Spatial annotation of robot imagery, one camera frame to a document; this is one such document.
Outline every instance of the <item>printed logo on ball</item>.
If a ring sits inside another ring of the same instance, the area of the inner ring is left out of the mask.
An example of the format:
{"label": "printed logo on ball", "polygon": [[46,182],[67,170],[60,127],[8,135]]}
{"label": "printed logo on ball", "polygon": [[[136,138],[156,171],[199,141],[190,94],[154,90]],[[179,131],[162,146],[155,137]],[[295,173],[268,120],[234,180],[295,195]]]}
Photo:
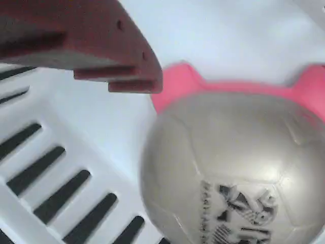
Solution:
{"label": "printed logo on ball", "polygon": [[[212,194],[219,194],[225,208],[212,212]],[[236,186],[212,185],[201,182],[200,233],[201,244],[268,244],[271,231],[268,225],[277,214],[276,198],[264,190],[256,196],[246,196]],[[246,225],[237,228],[232,224],[233,215]]]}

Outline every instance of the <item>pink cat ears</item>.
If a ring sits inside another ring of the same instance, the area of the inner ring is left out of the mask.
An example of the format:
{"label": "pink cat ears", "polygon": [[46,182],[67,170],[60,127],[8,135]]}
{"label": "pink cat ears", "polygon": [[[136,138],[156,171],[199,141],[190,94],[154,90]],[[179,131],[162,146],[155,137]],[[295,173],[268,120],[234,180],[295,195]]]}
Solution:
{"label": "pink cat ears", "polygon": [[153,105],[160,113],[180,98],[204,92],[233,92],[265,94],[283,97],[308,108],[325,121],[325,68],[309,66],[291,87],[280,87],[249,82],[206,83],[189,64],[178,64],[164,70],[164,90],[151,95]]}

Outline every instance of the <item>dark red plastic piece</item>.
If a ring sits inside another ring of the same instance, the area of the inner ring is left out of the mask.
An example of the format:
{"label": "dark red plastic piece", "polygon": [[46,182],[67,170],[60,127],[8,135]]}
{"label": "dark red plastic piece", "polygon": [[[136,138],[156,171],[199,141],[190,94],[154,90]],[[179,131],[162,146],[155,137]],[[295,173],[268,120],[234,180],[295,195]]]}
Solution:
{"label": "dark red plastic piece", "polygon": [[1,0],[0,62],[74,70],[111,92],[163,88],[155,54],[117,0]]}

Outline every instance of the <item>pink ear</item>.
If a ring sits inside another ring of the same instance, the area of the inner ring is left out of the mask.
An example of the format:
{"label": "pink ear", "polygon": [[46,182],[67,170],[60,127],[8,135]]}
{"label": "pink ear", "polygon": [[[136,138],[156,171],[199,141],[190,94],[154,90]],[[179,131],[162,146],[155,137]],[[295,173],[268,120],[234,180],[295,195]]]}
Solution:
{"label": "pink ear", "polygon": [[325,121],[325,68],[308,67],[293,87],[294,98]]}
{"label": "pink ear", "polygon": [[202,77],[189,64],[177,64],[164,70],[164,88],[151,99],[157,113],[162,112],[174,101],[199,92]]}

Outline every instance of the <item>soccer ball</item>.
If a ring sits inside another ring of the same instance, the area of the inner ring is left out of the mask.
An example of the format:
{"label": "soccer ball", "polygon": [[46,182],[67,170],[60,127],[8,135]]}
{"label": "soccer ball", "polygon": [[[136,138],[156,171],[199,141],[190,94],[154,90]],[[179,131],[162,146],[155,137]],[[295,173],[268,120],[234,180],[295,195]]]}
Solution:
{"label": "soccer ball", "polygon": [[308,244],[325,223],[324,132],[285,99],[182,99],[144,150],[148,215],[172,244]]}

